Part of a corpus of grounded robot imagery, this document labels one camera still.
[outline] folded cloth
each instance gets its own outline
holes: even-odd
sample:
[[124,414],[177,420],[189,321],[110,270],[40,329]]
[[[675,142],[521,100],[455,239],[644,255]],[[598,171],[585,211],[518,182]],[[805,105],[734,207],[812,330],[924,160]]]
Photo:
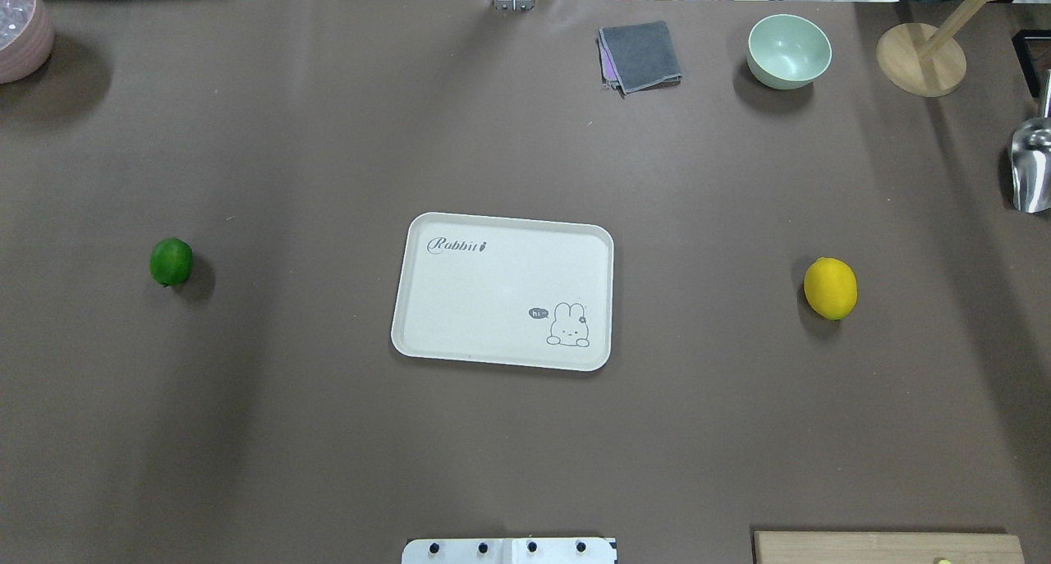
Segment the folded cloth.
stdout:
[[607,82],[615,88],[619,86],[624,93],[665,82],[673,84],[682,78],[664,21],[609,26],[598,29],[598,36],[602,75],[606,77],[612,67],[616,78],[607,78]]

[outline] round wooden base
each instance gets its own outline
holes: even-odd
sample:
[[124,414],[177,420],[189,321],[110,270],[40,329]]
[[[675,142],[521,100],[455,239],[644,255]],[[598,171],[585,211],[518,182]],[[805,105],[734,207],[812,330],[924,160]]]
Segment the round wooden base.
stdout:
[[890,28],[875,45],[880,69],[898,88],[915,96],[946,96],[964,81],[967,57],[955,40],[946,41],[927,59],[920,59],[920,47],[937,30],[930,24],[909,22]]

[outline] lime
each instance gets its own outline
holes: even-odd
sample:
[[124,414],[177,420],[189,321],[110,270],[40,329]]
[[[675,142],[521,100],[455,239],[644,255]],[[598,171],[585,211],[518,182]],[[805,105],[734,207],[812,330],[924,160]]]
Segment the lime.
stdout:
[[815,312],[842,320],[858,302],[858,279],[850,266],[836,257],[819,257],[806,269],[803,292]]
[[180,238],[161,239],[149,254],[149,273],[164,287],[178,286],[190,276],[193,250]]

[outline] pink ceramic pot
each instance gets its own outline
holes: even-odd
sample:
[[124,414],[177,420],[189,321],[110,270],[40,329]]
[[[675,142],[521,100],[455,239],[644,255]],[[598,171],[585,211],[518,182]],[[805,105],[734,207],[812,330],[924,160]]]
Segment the pink ceramic pot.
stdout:
[[[0,40],[0,84],[33,74],[44,64],[55,44],[55,28],[47,17],[43,0],[26,2],[32,4],[32,12],[29,21],[24,26],[15,24],[16,28],[11,28],[11,21],[4,22],[8,25],[7,29],[15,33],[15,37],[8,37],[6,41]],[[3,0],[0,0],[0,7],[3,5]]]

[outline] silver scoop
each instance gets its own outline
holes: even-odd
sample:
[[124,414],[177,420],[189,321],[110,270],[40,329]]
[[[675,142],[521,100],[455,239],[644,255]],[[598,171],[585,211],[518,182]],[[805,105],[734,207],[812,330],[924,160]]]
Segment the silver scoop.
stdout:
[[1044,77],[1038,119],[1029,119],[1011,138],[1011,177],[1014,209],[1051,209],[1051,70]]

